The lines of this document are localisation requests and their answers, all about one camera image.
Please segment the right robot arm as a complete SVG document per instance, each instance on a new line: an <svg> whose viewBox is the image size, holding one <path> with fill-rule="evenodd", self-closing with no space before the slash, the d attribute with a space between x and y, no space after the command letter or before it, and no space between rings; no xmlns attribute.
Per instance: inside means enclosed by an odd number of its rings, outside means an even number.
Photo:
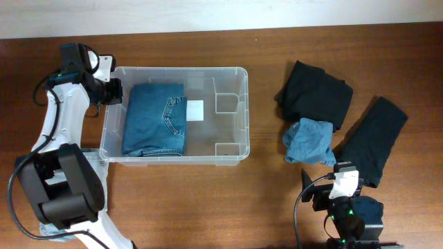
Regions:
<svg viewBox="0 0 443 249"><path fill-rule="evenodd" d="M379 240L384 229L383 203L369 196L361 195L359 186L351 197L330 199L332 185L302 184L303 202L313 202L314 211L327 212L324 221L331 220L338 232L337 237L328 236L326 248L331 249L389 249L403 248L395 242L382 243Z"/></svg>

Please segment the dark green garment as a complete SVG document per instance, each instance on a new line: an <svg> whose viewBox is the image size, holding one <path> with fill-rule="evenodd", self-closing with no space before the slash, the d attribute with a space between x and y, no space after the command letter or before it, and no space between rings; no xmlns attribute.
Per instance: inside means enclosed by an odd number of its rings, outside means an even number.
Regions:
<svg viewBox="0 0 443 249"><path fill-rule="evenodd" d="M337 161L351 162L363 184L377 188L390 152L408 116L390 100L379 97L340 150Z"/></svg>

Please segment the dark blue jeans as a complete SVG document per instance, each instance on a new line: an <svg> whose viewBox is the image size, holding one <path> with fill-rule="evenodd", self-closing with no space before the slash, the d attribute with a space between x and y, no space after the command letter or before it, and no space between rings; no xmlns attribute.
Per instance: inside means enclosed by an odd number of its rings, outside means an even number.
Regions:
<svg viewBox="0 0 443 249"><path fill-rule="evenodd" d="M127 157L184 155L187 101L182 84L145 83L133 86L121 154Z"/></svg>

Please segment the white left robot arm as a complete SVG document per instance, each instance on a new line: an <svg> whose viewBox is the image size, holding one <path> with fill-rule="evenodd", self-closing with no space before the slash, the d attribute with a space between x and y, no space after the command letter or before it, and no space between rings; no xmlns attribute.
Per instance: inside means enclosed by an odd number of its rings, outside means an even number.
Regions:
<svg viewBox="0 0 443 249"><path fill-rule="evenodd" d="M60 47L61 66L41 82L48 103L32 151L16 160L37 219L88 248L133 248L105 208L102 180L80 141L87 109L105 106L101 159L128 166L235 166L250 152L244 68L116 66L85 44Z"/></svg>

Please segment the clear plastic storage bin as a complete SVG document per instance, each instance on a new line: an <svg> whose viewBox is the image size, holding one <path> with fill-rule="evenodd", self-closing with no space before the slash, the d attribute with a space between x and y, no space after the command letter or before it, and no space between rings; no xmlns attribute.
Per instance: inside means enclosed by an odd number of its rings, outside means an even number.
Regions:
<svg viewBox="0 0 443 249"><path fill-rule="evenodd" d="M111 76L121 80L123 101L106 108L99 154L126 166L236 166L250 154L248 73L242 67L119 66ZM129 95L143 83L178 83L188 100L204 101L204 120L187 122L183 156L126 157L121 154Z"/></svg>

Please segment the light grey jeans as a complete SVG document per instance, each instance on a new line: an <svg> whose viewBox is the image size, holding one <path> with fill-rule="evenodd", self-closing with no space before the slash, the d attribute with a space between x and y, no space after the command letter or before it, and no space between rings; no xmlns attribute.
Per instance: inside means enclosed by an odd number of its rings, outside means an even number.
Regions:
<svg viewBox="0 0 443 249"><path fill-rule="evenodd" d="M86 159L88 160L89 164L92 166L94 172L98 175L98 178L100 179L104 195L105 195L105 206L103 210L106 212L108 210L108 194L107 194L107 176L108 176L108 170L109 170L109 163L105 162L101 159L98 149L83 149L83 154L85 155ZM54 185L56 183L62 183L66 181L66 177L64 173L60 169L55 170L54 176L46 182L49 185ZM39 223L39 233L43 237L57 235L65 233L66 230L59 230L57 229L53 224L43 224Z"/></svg>

